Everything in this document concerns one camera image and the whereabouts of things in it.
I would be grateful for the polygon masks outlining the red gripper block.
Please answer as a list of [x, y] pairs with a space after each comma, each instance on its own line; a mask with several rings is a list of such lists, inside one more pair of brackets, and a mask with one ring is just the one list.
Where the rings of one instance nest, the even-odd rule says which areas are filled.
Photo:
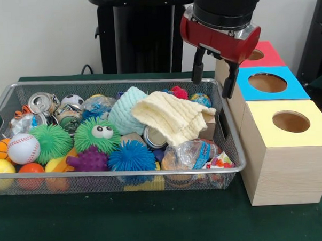
[[218, 54], [229, 66], [229, 75], [224, 81], [222, 97], [232, 98], [239, 73], [239, 64], [247, 60], [259, 41], [261, 28], [253, 23], [246, 28], [229, 33], [211, 29], [199, 22], [193, 21], [190, 14], [182, 16], [180, 34], [183, 40], [195, 47], [192, 67], [192, 82], [201, 83], [203, 76], [203, 56], [206, 50]]

